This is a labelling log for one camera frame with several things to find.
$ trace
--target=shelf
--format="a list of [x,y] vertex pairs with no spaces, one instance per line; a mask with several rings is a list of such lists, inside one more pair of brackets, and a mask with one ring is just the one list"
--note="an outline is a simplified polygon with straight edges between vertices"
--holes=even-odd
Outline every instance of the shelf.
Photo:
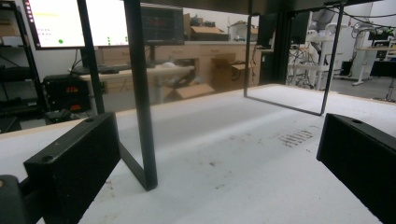
[[329,71],[329,65],[313,65],[313,64],[288,64],[288,68],[294,68],[294,69],[303,69],[303,70],[311,70],[311,71],[317,71],[317,72],[325,72]]
[[23,45],[20,46],[0,45],[0,49],[25,49],[25,48],[27,47]]
[[2,103],[0,108],[0,117],[7,116],[23,116],[41,113],[41,106],[37,103],[37,99],[21,100],[15,104]]
[[306,42],[331,42],[334,41],[333,35],[308,35]]

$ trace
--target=table surface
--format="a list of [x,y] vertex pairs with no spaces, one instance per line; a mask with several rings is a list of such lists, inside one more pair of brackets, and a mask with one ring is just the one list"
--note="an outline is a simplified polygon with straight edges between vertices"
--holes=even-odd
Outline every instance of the table surface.
[[[307,106],[319,94],[282,86],[249,92]],[[332,92],[326,107],[392,136],[395,110]],[[121,161],[80,223],[379,223],[316,160],[324,116],[250,100],[243,91],[155,105],[151,114],[159,186],[146,192]],[[135,111],[118,113],[117,121],[121,142],[141,163]],[[1,134],[1,173],[24,179],[22,163],[77,123]]]
[[368,48],[358,48],[356,50],[368,50],[368,51],[370,51],[370,50],[389,50],[389,48],[388,47],[380,47],[380,48],[370,48],[370,47],[368,47]]
[[[156,65],[155,68],[148,68],[148,76],[166,76],[166,75],[179,75],[186,74],[190,70],[195,69],[194,66],[175,66],[175,67],[162,67],[161,65]],[[118,74],[99,74],[99,79],[101,81],[106,81],[110,79],[126,78],[132,77],[132,70],[123,70]],[[91,75],[79,76],[84,81],[91,81]]]

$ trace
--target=computer screen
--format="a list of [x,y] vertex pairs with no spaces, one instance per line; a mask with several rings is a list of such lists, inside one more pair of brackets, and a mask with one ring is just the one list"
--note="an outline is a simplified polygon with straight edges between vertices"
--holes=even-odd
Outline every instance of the computer screen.
[[299,12],[291,21],[290,43],[292,45],[305,44],[309,14],[309,11]]
[[183,9],[142,6],[143,37],[146,45],[183,45]]
[[276,28],[276,17],[277,14],[275,13],[260,15],[257,45],[261,45],[265,48],[271,47],[270,40]]
[[[86,0],[86,3],[93,44],[128,45],[123,1]],[[84,48],[77,1],[24,0],[23,4],[36,49]],[[142,19],[146,44],[184,44],[182,8],[142,5]]]
[[371,77],[396,77],[396,62],[375,61],[373,64]]

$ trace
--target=metal shelving rack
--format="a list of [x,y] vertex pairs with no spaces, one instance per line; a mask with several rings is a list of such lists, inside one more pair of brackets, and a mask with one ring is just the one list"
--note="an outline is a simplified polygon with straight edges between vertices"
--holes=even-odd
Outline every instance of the metal shelving rack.
[[[33,52],[30,47],[26,28],[23,24],[23,18],[20,12],[20,9],[13,1],[0,1],[0,11],[11,11],[13,14],[13,19],[18,25],[18,29],[21,35],[21,46],[0,46],[0,50],[23,50],[26,60],[29,65],[29,77],[28,79],[32,81],[35,85],[35,93],[36,97],[33,99],[21,99],[21,103],[17,105],[11,106],[2,106],[0,108],[0,117],[6,116],[22,116],[22,115],[30,115],[30,114],[42,114],[47,111],[47,105],[45,101],[44,92],[40,83],[40,78],[37,73],[37,68],[35,66],[35,59],[33,57]],[[3,91],[7,96],[6,84],[10,81],[26,81],[26,78],[23,77],[21,80],[17,78],[12,78],[12,80],[6,80],[0,77],[0,82],[2,83]]]

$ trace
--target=metal bar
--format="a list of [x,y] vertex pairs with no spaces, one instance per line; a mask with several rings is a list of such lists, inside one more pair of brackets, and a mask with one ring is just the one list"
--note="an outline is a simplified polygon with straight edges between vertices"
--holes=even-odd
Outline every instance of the metal bar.
[[390,86],[389,86],[389,90],[388,90],[388,94],[385,97],[386,101],[392,101],[392,93],[393,93],[393,83],[394,83],[395,79],[392,78],[392,81],[390,82]]
[[297,108],[297,107],[294,107],[294,106],[282,105],[282,104],[279,104],[279,103],[275,103],[275,102],[272,102],[272,101],[266,101],[266,100],[263,100],[263,99],[260,99],[260,98],[256,98],[256,97],[252,97],[252,96],[247,96],[247,98],[251,99],[251,100],[256,100],[256,101],[260,101],[260,102],[263,102],[263,103],[267,103],[269,105],[277,105],[277,106],[280,106],[280,107],[296,110],[296,111],[303,112],[303,113],[306,113],[306,114],[320,116],[320,114],[317,113],[317,112],[313,112],[313,111],[310,111],[310,110],[304,110],[304,109]]
[[134,176],[137,178],[137,180],[140,182],[140,184],[143,186],[143,188],[145,189],[147,186],[145,171],[122,143],[120,143],[120,156],[122,160],[125,162],[125,164],[128,166],[128,168],[132,171]]
[[87,50],[87,58],[90,66],[92,89],[96,102],[96,112],[98,114],[105,113],[105,106],[102,98],[102,88],[98,75],[98,67],[95,57],[95,49],[93,47],[92,33],[90,26],[90,18],[88,15],[87,3],[85,0],[77,0],[78,12],[81,19],[82,34],[84,35],[85,49]]
[[17,21],[18,28],[21,32],[21,40],[23,43],[24,53],[29,63],[30,75],[32,77],[33,82],[35,83],[35,92],[37,94],[38,104],[40,105],[41,112],[48,111],[46,104],[46,97],[44,96],[43,88],[41,87],[40,77],[37,73],[37,67],[35,65],[35,57],[33,56],[33,52],[30,49],[30,44],[27,39],[27,32],[23,24],[23,18],[21,12],[16,6],[15,2],[9,2],[9,3],[13,8],[15,19]]
[[251,17],[252,15],[249,15],[247,17],[247,51],[245,52],[245,76],[244,76],[244,96],[248,96],[248,75],[249,75],[249,70],[248,70],[248,64],[249,64],[249,57],[250,57],[250,27],[251,27]]
[[244,76],[244,96],[248,96],[248,61],[250,57],[250,27],[251,27],[251,17],[253,14],[253,0],[248,0],[248,17],[247,17],[247,51],[245,52],[245,76]]
[[322,107],[320,110],[320,115],[322,115],[326,109],[327,97],[328,97],[329,91],[330,91],[330,83],[332,82],[332,70],[334,68],[335,54],[337,52],[338,37],[340,36],[341,22],[343,20],[343,14],[344,14],[344,3],[340,2],[340,11],[338,13],[337,29],[335,30],[334,43],[332,45],[332,58],[330,60],[329,73],[327,75],[326,88],[324,90],[323,103],[322,103]]
[[157,167],[152,135],[149,87],[146,71],[146,57],[143,39],[142,18],[139,0],[124,0],[127,23],[129,51],[134,80],[134,98],[142,148],[143,168],[146,177],[146,189],[158,185]]
[[273,83],[285,85],[290,50],[291,17],[289,12],[279,12],[276,18],[276,37],[274,44]]

